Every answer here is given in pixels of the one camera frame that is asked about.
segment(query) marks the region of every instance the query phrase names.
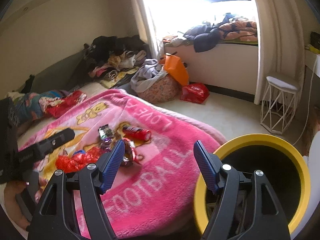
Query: cartoon bear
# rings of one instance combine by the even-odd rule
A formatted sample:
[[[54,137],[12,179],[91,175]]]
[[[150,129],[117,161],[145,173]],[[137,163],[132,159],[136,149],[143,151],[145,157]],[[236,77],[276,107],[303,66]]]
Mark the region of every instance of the cartoon bear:
[[[80,125],[84,123],[85,121],[95,118],[97,116],[100,116],[101,114],[98,114],[104,109],[107,109],[108,105],[101,102],[98,103],[97,105],[93,106],[92,108],[87,109],[83,114],[77,116],[77,124]]]

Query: tile floor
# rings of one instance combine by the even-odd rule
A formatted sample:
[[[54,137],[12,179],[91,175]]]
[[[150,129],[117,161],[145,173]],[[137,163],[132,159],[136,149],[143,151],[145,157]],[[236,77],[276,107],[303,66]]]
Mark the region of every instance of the tile floor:
[[[219,130],[227,140],[249,133],[269,132],[260,125],[260,108],[254,103],[210,92],[202,104],[181,101],[178,98],[157,106],[184,114],[207,123]],[[282,139],[293,144],[299,137],[304,123],[293,120]],[[301,152],[301,140],[295,145]]]

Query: silver screw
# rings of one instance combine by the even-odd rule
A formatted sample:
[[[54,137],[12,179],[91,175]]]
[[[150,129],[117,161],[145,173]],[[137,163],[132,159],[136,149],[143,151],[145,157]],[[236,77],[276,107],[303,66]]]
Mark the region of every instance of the silver screw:
[[[258,176],[262,177],[262,176],[263,176],[263,171],[257,170],[257,171],[256,171],[256,174],[257,174]]]
[[[222,168],[225,170],[225,171],[230,171],[231,170],[231,166],[229,164],[223,164],[222,165]]]
[[[96,167],[97,167],[97,165],[95,165],[94,163],[90,163],[90,164],[88,164],[87,169],[94,170]]]
[[[54,174],[56,175],[56,176],[60,176],[61,174],[62,174],[62,170],[56,170],[55,172],[54,172]]]

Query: baseboard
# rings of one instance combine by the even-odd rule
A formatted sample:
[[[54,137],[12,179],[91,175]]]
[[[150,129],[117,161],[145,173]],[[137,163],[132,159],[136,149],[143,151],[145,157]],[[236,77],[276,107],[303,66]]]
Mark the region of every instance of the baseboard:
[[[233,98],[239,98],[239,99],[246,100],[249,102],[254,101],[253,94],[249,94],[246,92],[241,92],[241,91],[237,91],[237,90],[233,90],[233,89],[229,89],[229,88],[217,87],[217,86],[213,86],[213,85],[205,84],[205,86],[208,88],[208,90],[210,92],[213,92],[213,93],[222,94],[222,95],[233,97]]]

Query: blue gripper pad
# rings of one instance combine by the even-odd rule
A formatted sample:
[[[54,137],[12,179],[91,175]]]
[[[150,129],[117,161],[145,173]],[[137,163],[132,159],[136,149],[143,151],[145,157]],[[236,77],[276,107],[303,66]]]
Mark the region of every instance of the blue gripper pad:
[[[115,180],[116,174],[122,162],[124,156],[124,142],[118,141],[109,153],[108,158],[102,165],[102,173],[99,175],[99,181],[101,182],[100,194],[104,194],[108,189],[111,188],[113,181]]]
[[[219,189],[219,169],[222,162],[218,156],[209,154],[201,141],[196,141],[193,145],[193,154],[202,173],[207,188],[214,194]]]

